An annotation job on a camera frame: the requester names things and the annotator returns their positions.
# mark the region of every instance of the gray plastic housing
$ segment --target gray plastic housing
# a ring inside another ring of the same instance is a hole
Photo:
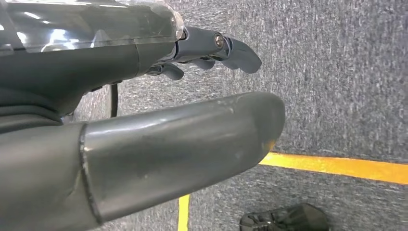
[[[279,138],[282,100],[247,93],[0,135],[1,230],[84,231],[226,180]]]

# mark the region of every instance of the black shoe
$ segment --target black shoe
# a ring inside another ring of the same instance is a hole
[[[309,204],[245,214],[241,231],[329,231],[327,217]]]

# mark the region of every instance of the metal screw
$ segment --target metal screw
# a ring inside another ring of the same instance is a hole
[[[216,35],[215,41],[216,41],[216,46],[218,48],[224,47],[224,37],[222,37],[222,35],[220,34]]]

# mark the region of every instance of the yellow tape line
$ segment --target yellow tape line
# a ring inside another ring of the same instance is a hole
[[[408,184],[408,165],[380,161],[269,153],[259,164]],[[188,231],[189,199],[179,198],[178,231]]]
[[[178,231],[188,230],[188,220],[189,220],[189,202],[190,195],[182,196],[178,199]]]

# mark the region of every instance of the robotic hand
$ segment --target robotic hand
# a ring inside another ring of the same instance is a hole
[[[257,165],[285,121],[271,93],[61,121],[103,85],[215,62],[261,66],[160,0],[0,0],[0,229],[84,231]]]

